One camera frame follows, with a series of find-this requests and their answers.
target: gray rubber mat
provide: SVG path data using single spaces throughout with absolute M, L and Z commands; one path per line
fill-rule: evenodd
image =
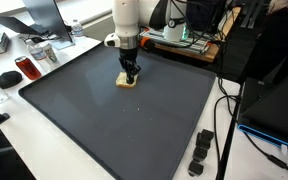
M 172 179 L 215 74 L 140 52 L 132 89 L 115 85 L 119 51 L 95 47 L 20 90 L 117 179 Z

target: black monitor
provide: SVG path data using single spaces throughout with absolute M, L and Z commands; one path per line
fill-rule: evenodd
M 56 49 L 74 45 L 54 0 L 22 0 L 37 25 L 60 37 L 51 44 Z

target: desk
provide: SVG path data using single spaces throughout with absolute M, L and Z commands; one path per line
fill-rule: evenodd
M 250 137 L 264 152 L 272 154 L 286 162 L 280 148 L 258 138 Z M 246 136 L 235 128 L 225 179 L 288 180 L 288 171 L 281 169 L 267 160 L 266 157 L 247 140 Z
M 227 21 L 223 25 L 223 33 L 225 34 L 225 36 L 227 36 L 228 33 L 230 32 L 230 30 L 233 27 L 234 22 L 235 22 L 237 16 L 239 15 L 240 11 L 241 11 L 240 7 L 234 8 L 232 11 L 233 15 L 231 15 L 227 18 Z M 215 58 L 217 57 L 217 54 L 220 50 L 217 45 L 213 44 L 209 47 L 209 50 L 204 55 L 201 55 L 201 54 L 197 54 L 197 53 L 188 52 L 188 51 L 185 51 L 185 50 L 179 49 L 179 48 L 176 49 L 176 48 L 163 46 L 160 44 L 156 44 L 155 47 L 158 49 L 161 49 L 161 50 L 173 52 L 176 54 L 188 56 L 188 57 L 199 59 L 199 60 L 206 61 L 206 62 L 213 62 L 215 60 Z
M 89 38 L 76 41 L 76 46 L 56 51 L 61 64 L 72 60 L 79 54 L 100 43 Z M 0 55 L 0 74 L 4 71 L 17 70 L 14 59 L 21 55 L 30 57 L 24 43 L 15 36 L 11 38 L 8 52 Z M 19 156 L 37 179 L 113 179 L 95 160 L 77 146 L 51 121 L 28 104 L 18 95 L 18 90 L 31 81 L 23 75 L 24 80 L 15 87 L 6 89 L 11 98 L 0 105 L 0 112 L 7 112 L 11 118 L 0 125 L 0 129 L 8 138 Z M 230 81 L 224 81 L 224 87 L 229 94 L 238 94 L 240 86 Z M 213 107 L 221 97 L 217 83 L 214 83 L 199 123 L 190 140 L 186 152 L 179 164 L 174 179 L 195 179 L 187 173 L 192 160 L 196 135 L 202 129 L 213 131 Z M 231 123 L 226 101 L 218 105 L 218 139 L 220 151 L 223 151 L 226 136 Z M 199 179 L 215 179 L 217 172 L 215 142 L 212 141 L 208 157 L 202 163 L 204 173 Z
M 67 24 L 72 24 L 73 19 L 78 19 L 82 24 L 93 21 L 94 19 L 109 14 L 112 11 L 113 1 L 97 0 L 64 0 L 56 3 L 63 20 Z M 30 14 L 25 11 L 12 15 L 26 25 L 34 24 Z M 5 32 L 9 37 L 17 33 L 0 25 L 0 33 Z

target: power cord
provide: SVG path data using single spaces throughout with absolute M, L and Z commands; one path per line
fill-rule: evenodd
M 221 92 L 224 94 L 224 96 L 222 96 L 221 98 L 219 98 L 216 103 L 215 103 L 215 106 L 214 106 L 214 139 L 215 139 L 215 145 L 216 145 L 216 155 L 217 155 L 217 172 L 219 172 L 219 169 L 220 169 L 220 161 L 221 161 L 221 158 L 220 158 L 220 150 L 219 150 L 219 143 L 218 143 L 218 138 L 217 138 L 217 120 L 216 120 L 216 110 L 217 110 L 217 105 L 218 103 L 223 100 L 223 99 L 226 99 L 227 100 L 227 105 L 228 105 L 228 109 L 229 109 L 229 113 L 230 115 L 233 117 L 233 120 L 236 122 L 236 118 L 234 118 L 234 115 L 231 111 L 231 106 L 230 106 L 230 100 L 233 100 L 235 102 L 240 102 L 241 101 L 241 98 L 239 96 L 235 96 L 235 95 L 228 95 L 228 93 L 226 92 L 226 90 L 224 89 L 223 87 L 223 79 L 222 77 L 219 77 L 218 78 L 218 86 L 221 90 Z
M 288 156 L 287 156 L 287 154 L 288 154 L 288 147 L 287 147 L 286 145 L 282 144 L 282 145 L 281 145 L 281 151 L 282 151 L 282 154 L 283 154 L 283 156 L 284 156 L 284 159 L 286 160 L 286 164 L 287 164 L 287 166 L 288 166 Z

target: red container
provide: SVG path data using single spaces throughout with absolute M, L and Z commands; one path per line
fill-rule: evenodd
M 29 58 L 21 56 L 15 59 L 15 63 L 30 80 L 41 77 L 40 71 L 34 66 Z

